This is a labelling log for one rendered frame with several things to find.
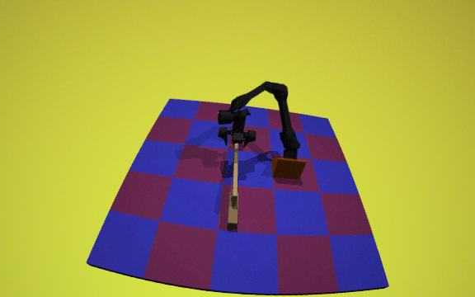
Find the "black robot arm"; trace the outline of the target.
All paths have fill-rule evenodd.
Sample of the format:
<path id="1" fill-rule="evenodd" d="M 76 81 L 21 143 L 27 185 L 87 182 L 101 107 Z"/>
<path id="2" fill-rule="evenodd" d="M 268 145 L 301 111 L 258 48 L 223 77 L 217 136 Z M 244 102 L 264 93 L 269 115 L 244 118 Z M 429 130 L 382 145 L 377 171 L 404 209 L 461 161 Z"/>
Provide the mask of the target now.
<path id="1" fill-rule="evenodd" d="M 282 132 L 280 132 L 280 140 L 282 141 L 285 148 L 283 158 L 297 160 L 300 143 L 297 139 L 294 130 L 291 127 L 289 107 L 287 103 L 288 87 L 283 83 L 266 81 L 262 83 L 259 87 L 252 89 L 249 93 L 241 95 L 239 97 L 235 97 L 231 101 L 231 107 L 229 108 L 229 110 L 219 111 L 218 123 L 220 125 L 225 125 L 232 124 L 232 122 L 234 122 L 234 124 L 236 125 L 244 125 L 246 121 L 246 116 L 250 115 L 251 113 L 248 109 L 244 111 L 239 110 L 242 109 L 252 98 L 254 98 L 263 91 L 267 91 L 273 94 L 274 98 L 278 102 L 283 127 Z M 234 144 L 241 144 L 242 141 L 247 140 L 247 134 L 243 132 L 242 128 L 236 130 L 236 128 L 233 127 L 231 131 L 231 136 L 233 137 Z"/>

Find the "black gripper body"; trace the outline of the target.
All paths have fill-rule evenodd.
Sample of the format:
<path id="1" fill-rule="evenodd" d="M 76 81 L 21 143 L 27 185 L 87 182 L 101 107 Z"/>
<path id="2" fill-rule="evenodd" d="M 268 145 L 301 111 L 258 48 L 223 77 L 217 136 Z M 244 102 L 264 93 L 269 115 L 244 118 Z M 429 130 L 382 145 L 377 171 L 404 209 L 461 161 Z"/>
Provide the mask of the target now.
<path id="1" fill-rule="evenodd" d="M 240 128 L 242 128 L 244 130 L 244 125 L 236 125 L 233 122 L 233 127 L 235 127 L 236 130 L 239 130 Z M 256 141 L 256 131 L 255 130 L 248 130 L 248 132 L 244 132 L 244 133 L 247 134 L 247 139 L 249 141 Z M 227 127 L 220 126 L 218 137 L 225 138 L 227 134 L 231 135 L 231 130 L 227 130 Z"/>

